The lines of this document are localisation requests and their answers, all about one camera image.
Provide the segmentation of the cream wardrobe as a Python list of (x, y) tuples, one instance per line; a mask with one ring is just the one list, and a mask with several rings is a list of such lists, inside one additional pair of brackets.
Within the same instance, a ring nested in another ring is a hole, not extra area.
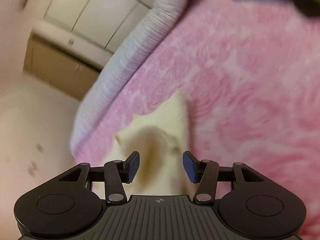
[(153, 0), (28, 0), (33, 31), (103, 68)]

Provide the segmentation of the cream striped knit sweater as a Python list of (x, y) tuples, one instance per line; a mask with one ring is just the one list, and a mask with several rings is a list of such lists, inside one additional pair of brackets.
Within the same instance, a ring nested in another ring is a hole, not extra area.
[(135, 115), (113, 136), (113, 147), (100, 165), (125, 160), (140, 153), (140, 165), (132, 183), (124, 184), (127, 196), (189, 195), (196, 191), (183, 168), (183, 152), (189, 150), (187, 104), (176, 91), (150, 114)]

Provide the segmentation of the pink rose bed blanket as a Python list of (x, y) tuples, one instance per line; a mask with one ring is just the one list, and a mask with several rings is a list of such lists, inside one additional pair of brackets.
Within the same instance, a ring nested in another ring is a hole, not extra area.
[(177, 90), (191, 152), (294, 192), (307, 209), (301, 237), (319, 239), (319, 18), (292, 3), (192, 0), (96, 124), (74, 129), (72, 154), (98, 163), (118, 131)]

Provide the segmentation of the black garment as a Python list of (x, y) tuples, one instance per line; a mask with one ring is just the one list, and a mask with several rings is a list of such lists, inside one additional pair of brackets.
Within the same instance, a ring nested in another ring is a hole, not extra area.
[(292, 0), (297, 10), (305, 17), (320, 16), (320, 5), (314, 0)]

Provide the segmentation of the brown wooden door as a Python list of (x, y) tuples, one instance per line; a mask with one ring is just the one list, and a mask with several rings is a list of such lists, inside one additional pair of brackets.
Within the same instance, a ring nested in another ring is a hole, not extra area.
[(23, 70), (77, 100), (84, 98), (101, 73), (37, 34), (29, 36)]

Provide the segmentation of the lavender striped quilt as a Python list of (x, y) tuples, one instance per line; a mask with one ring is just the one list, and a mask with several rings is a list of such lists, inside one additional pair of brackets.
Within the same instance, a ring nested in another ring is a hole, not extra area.
[(76, 112), (69, 143), (72, 156), (78, 155), (100, 118), (129, 79), (172, 31), (188, 2), (154, 0), (152, 9), (112, 55)]

